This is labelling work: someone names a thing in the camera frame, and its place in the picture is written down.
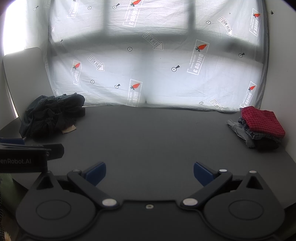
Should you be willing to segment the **blue denim jeans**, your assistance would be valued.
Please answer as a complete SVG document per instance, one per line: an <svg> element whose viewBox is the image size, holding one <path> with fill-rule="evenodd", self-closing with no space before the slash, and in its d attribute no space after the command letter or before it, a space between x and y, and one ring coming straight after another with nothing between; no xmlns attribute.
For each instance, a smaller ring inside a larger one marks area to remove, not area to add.
<svg viewBox="0 0 296 241"><path fill-rule="evenodd" d="M44 141L60 134L64 125L60 104L65 97L65 94L37 97L25 110L19 129L21 137Z"/></svg>

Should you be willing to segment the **tan paper tag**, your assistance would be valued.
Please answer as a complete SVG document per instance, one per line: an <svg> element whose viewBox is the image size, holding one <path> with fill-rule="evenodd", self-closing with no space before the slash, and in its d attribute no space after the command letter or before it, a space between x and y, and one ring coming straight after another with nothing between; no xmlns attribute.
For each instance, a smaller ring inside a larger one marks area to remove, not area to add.
<svg viewBox="0 0 296 241"><path fill-rule="evenodd" d="M76 127L74 125L72 125L70 127L67 127L66 129L62 130L62 134L70 133L70 132L72 132L74 130L76 130Z"/></svg>

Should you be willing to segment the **black crumpled garment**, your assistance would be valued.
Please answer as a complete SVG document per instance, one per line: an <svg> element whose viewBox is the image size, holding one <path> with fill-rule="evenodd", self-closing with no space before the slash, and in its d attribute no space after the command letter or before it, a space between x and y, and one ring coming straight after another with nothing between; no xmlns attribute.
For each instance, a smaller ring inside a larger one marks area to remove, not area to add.
<svg viewBox="0 0 296 241"><path fill-rule="evenodd" d="M41 95L26 110L26 137L38 141L49 140L72 127L78 118L85 116L84 102L84 96L77 93Z"/></svg>

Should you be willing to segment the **grey folded garment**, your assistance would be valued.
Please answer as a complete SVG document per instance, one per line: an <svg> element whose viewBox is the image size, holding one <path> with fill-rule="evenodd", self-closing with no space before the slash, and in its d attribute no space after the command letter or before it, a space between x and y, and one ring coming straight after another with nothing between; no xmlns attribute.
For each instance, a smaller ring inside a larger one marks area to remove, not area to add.
<svg viewBox="0 0 296 241"><path fill-rule="evenodd" d="M245 144L248 146L248 148L254 148L254 143L250 136L245 132L243 126L238 123L234 122L233 120L227 120L227 125L231 130L233 130L234 133L241 139L245 141Z"/></svg>

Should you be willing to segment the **dark plaid folded garment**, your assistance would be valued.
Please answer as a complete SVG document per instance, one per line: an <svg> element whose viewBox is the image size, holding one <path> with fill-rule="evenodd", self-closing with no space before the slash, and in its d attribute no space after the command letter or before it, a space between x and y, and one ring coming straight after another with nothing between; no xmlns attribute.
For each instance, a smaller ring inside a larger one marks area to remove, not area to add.
<svg viewBox="0 0 296 241"><path fill-rule="evenodd" d="M281 138L251 131L247 122L242 117L238 119L238 122L243 126L244 131L250 137L256 149L260 151L273 151L280 146Z"/></svg>

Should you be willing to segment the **white board panel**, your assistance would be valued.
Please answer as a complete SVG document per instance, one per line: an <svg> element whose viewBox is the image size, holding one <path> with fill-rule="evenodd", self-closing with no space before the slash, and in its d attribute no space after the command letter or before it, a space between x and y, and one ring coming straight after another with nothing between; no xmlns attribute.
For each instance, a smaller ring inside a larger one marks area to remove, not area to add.
<svg viewBox="0 0 296 241"><path fill-rule="evenodd" d="M39 96L52 96L41 49L28 48L3 58L4 72L13 104L22 120L27 107Z"/></svg>

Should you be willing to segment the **red checkered folded garment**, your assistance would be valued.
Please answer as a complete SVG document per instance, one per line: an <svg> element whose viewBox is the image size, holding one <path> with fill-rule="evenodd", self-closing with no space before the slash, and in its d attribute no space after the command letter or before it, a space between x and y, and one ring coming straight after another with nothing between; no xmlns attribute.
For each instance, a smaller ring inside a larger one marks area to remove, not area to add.
<svg viewBox="0 0 296 241"><path fill-rule="evenodd" d="M254 133L263 133L276 138L285 137L285 130L273 111L248 106L241 109L241 117L246 122L248 129Z"/></svg>

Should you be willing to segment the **white printed backdrop sheet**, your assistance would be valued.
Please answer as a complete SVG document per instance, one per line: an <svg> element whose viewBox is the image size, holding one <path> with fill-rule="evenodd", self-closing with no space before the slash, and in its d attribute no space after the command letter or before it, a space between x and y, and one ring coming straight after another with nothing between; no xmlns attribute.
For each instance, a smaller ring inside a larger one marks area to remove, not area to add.
<svg viewBox="0 0 296 241"><path fill-rule="evenodd" d="M87 105L238 111L267 73L264 1L52 1L55 95Z"/></svg>

